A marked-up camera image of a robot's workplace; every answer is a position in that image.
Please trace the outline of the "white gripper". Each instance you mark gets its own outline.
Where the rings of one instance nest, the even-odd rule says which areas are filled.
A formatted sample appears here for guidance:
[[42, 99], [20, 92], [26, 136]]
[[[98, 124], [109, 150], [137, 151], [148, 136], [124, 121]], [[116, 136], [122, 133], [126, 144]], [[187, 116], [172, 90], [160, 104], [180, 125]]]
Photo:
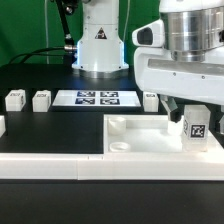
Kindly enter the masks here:
[[133, 31], [134, 74], [141, 91], [160, 94], [168, 120], [179, 122], [175, 99], [183, 98], [221, 105], [215, 113], [216, 131], [224, 135], [224, 46], [208, 50], [203, 62], [178, 62], [166, 50], [161, 19]]

